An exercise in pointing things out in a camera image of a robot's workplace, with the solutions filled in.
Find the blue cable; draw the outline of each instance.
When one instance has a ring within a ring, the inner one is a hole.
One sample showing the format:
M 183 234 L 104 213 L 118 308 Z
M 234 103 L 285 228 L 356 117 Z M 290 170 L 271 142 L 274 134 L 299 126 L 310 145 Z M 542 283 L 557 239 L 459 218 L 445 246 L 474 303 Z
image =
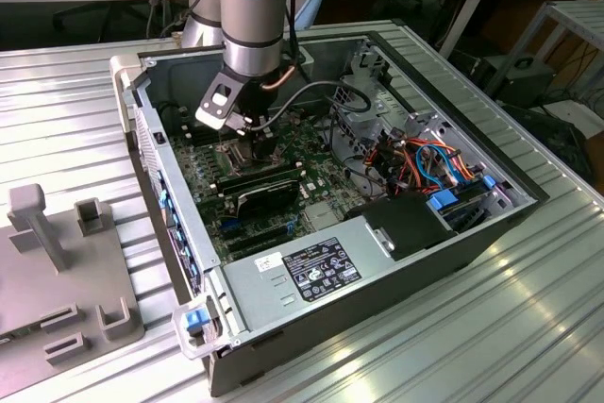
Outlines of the blue cable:
M 420 146 L 420 148 L 417 150 L 417 153 L 415 153 L 415 163 L 417 164 L 417 170 L 419 170 L 419 173 L 422 174 L 422 176 L 424 178 L 429 179 L 433 183 L 438 184 L 438 187 L 440 189 L 443 189 L 444 188 L 443 183 L 441 183 L 438 179 L 434 178 L 433 176 L 428 175 L 426 173 L 426 171 L 424 170 L 424 167 L 422 167 L 422 159 L 420 156 L 421 155 L 420 152 L 422 151 L 422 148 L 424 148 L 424 146 L 427 146 L 427 145 Z
M 422 174 L 425 178 L 429 179 L 430 181 L 435 182 L 438 187 L 440 189 L 443 189 L 443 183 L 441 183 L 438 179 L 428 175 L 426 173 L 426 171 L 424 170 L 424 167 L 422 166 L 422 162 L 421 162 L 421 154 L 422 154 L 422 149 L 423 148 L 430 148 L 434 151 L 436 151 L 438 154 L 440 154 L 443 157 L 443 160 L 445 160 L 445 164 L 446 167 L 449 169 L 449 172 L 451 172 L 451 174 L 459 181 L 459 182 L 464 182 L 466 181 L 465 177 L 463 177 L 463 175 L 461 174 L 461 172 L 459 172 L 457 169 L 455 169 L 453 167 L 453 165 L 451 164 L 451 160 L 448 158 L 448 156 L 445 154 L 445 152 L 439 148 L 436 145 L 432 145 L 432 144 L 427 144 L 427 145 L 422 145 L 419 147 L 419 149 L 417 150 L 417 153 L 415 154 L 415 162 L 417 163 L 417 170 L 419 170 L 420 174 Z

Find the power supply label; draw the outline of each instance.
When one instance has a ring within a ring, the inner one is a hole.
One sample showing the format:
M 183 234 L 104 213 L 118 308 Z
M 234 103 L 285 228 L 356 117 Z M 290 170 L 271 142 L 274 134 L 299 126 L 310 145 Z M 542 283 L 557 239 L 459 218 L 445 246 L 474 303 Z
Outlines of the power supply label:
M 283 257 L 283 264 L 292 276 L 302 299 L 307 302 L 327 296 L 361 278 L 337 238 Z

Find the slotted aluminum surface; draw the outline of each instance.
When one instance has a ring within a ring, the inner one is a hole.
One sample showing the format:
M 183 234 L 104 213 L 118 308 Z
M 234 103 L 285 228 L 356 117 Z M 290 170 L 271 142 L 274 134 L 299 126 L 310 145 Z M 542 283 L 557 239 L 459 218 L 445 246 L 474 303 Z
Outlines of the slotted aluminum surface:
M 561 25 L 604 50 L 604 2 L 553 2 L 546 11 Z
M 551 200 L 456 275 L 216 401 L 604 401 L 602 198 L 408 29 L 379 22 L 306 34 L 365 30 L 381 33 Z M 172 46 L 0 55 L 0 220 L 6 188 L 22 181 L 43 185 L 50 211 L 90 196 L 109 201 L 147 327 L 139 342 L 9 402 L 210 400 L 201 363 L 180 354 L 168 323 L 176 298 L 109 80 L 110 56 Z M 413 106 L 427 106 L 393 76 Z

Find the blue connector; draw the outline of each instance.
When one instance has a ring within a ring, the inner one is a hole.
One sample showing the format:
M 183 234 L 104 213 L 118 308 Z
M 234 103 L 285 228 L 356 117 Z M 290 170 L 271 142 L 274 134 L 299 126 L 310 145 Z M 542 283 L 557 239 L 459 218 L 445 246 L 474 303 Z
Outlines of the blue connector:
M 203 326 L 210 321 L 210 314 L 206 308 L 185 313 L 185 328 L 191 335 L 199 334 L 203 330 Z
M 495 187 L 496 181 L 492 176 L 489 175 L 485 175 L 484 178 L 482 179 L 482 181 L 484 181 L 484 184 L 486 185 L 487 188 L 492 189 Z
M 430 196 L 429 202 L 436 210 L 442 210 L 449 205 L 453 205 L 458 201 L 458 198 L 449 189 L 438 191 Z
M 161 191 L 159 195 L 159 207 L 164 209 L 166 208 L 166 200 L 168 200 L 168 192 L 164 189 Z

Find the electronic equipment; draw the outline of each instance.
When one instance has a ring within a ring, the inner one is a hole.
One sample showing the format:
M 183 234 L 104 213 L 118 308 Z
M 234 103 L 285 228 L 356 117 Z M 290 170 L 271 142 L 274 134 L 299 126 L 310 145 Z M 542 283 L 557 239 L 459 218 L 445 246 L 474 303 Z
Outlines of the electronic equipment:
M 136 101 L 129 142 L 187 290 L 178 342 L 204 358 L 212 395 L 468 265 L 547 199 L 378 34 L 299 49 L 311 80 L 334 82 L 307 90 L 293 74 L 254 140 L 194 118 L 221 48 L 112 60 L 115 75 L 129 62 L 118 99 Z M 413 111 L 391 74 L 430 109 Z
M 485 89 L 489 81 L 504 63 L 506 56 L 483 57 L 470 73 L 470 80 L 480 89 Z M 556 73 L 549 65 L 524 54 L 506 74 L 493 99 L 519 108 L 539 105 L 541 95 L 551 85 Z

